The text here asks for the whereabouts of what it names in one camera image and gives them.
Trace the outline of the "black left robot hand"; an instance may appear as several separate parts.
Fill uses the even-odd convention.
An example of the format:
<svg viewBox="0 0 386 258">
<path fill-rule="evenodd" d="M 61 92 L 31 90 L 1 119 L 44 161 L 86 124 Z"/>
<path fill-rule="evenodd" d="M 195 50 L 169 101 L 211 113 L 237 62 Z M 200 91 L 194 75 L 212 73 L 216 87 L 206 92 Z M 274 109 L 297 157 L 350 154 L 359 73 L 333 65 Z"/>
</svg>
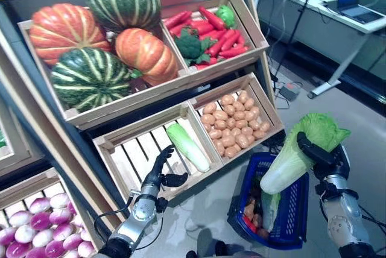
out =
<svg viewBox="0 0 386 258">
<path fill-rule="evenodd" d="M 187 172 L 182 175 L 162 173 L 163 166 L 171 157 L 174 148 L 175 146 L 173 144 L 169 145 L 157 156 L 153 168 L 142 182 L 142 194 L 151 195 L 157 198 L 161 185 L 166 187 L 180 187 L 187 181 L 189 176 Z"/>
</svg>

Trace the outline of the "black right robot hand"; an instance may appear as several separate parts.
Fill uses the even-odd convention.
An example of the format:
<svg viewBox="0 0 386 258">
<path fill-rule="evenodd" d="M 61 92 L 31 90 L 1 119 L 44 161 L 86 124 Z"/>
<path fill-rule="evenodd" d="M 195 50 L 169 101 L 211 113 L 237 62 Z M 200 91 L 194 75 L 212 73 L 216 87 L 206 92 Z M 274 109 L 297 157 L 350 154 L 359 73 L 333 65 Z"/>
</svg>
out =
<svg viewBox="0 0 386 258">
<path fill-rule="evenodd" d="M 327 152 L 312 143 L 302 131 L 297 134 L 297 144 L 302 153 L 314 162 L 312 168 L 317 179 L 322 180 L 329 175 L 339 175 L 346 180 L 349 178 L 349 158 L 342 144 Z"/>
</svg>

